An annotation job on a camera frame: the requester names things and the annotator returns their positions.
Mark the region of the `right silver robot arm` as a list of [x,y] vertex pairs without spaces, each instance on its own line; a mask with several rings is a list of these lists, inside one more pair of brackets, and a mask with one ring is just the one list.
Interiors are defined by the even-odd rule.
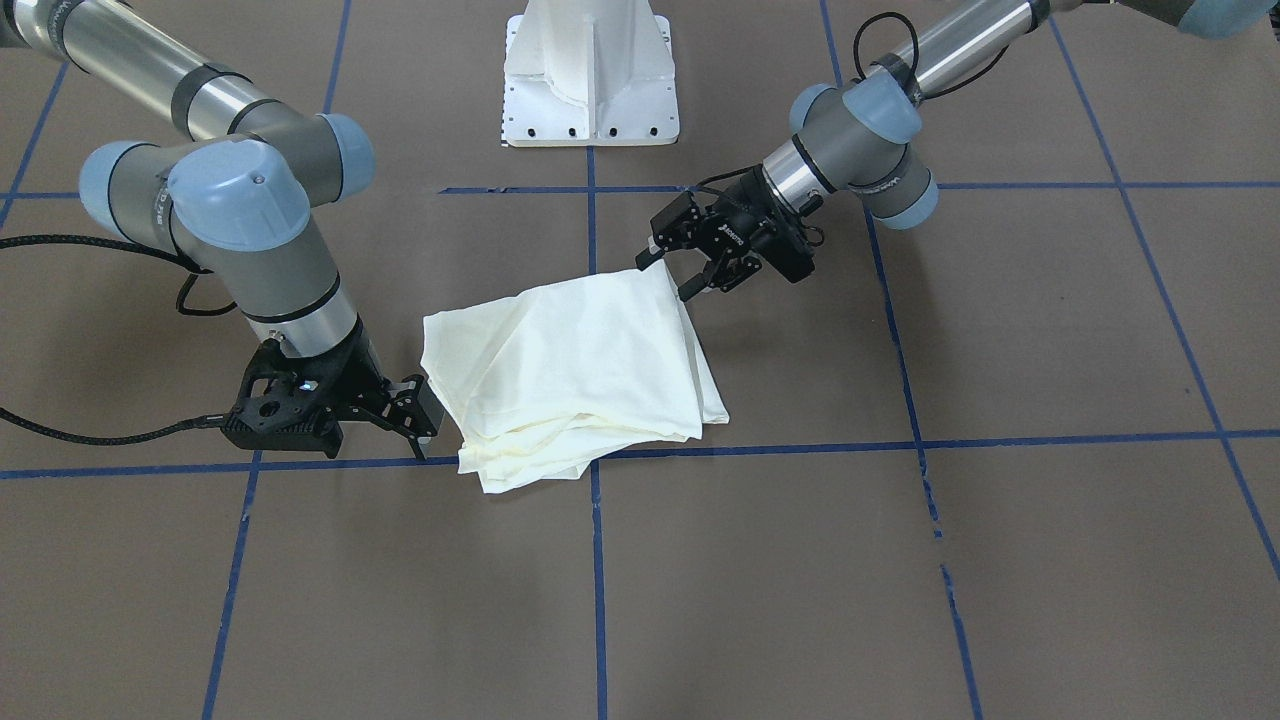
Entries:
[[186,142],[118,141],[78,181],[84,210],[111,240],[32,234],[4,247],[77,243],[143,254],[216,275],[259,338],[227,413],[123,437],[78,436],[4,411],[41,436],[137,445],[218,429],[251,451],[335,457],[343,424],[407,439],[425,459],[444,414],[424,375],[390,380],[312,210],[365,191],[372,143],[342,114],[305,115],[252,79],[140,17],[123,1],[5,1],[3,46],[31,47],[100,78],[165,117]]

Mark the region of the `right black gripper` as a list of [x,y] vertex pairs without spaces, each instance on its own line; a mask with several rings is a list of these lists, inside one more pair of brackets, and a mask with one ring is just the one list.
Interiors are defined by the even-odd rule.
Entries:
[[366,421],[410,443],[419,461],[438,437],[445,410],[421,374],[389,383],[362,325],[312,357],[288,357],[265,340],[244,370],[221,433],[247,450],[323,452],[334,459],[342,421]]

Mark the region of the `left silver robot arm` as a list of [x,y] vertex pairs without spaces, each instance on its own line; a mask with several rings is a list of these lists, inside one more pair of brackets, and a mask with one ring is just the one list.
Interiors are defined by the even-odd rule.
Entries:
[[[763,159],[791,133],[804,87],[852,78],[922,37],[956,1],[672,1],[680,143],[640,181],[678,184]],[[1178,299],[1277,302],[1277,45],[1256,3],[1244,20],[1184,31],[1144,1],[1057,1],[998,64],[983,58],[928,92],[914,147],[940,204],[915,234],[950,231],[966,199],[993,225],[1047,220],[1098,188],[1107,161],[1137,187],[1137,213]]]

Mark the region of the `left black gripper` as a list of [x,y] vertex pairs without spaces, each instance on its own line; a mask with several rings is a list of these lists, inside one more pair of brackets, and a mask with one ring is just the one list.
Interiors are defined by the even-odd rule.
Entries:
[[[727,293],[764,263],[791,283],[815,270],[800,215],[774,196],[763,170],[713,176],[700,183],[700,191],[716,197],[707,208],[710,246],[701,251],[707,256],[703,269],[678,287],[681,302],[713,290]],[[635,266],[643,272],[669,251],[692,249],[703,218],[694,192],[676,196],[652,218],[648,246],[635,258]]]

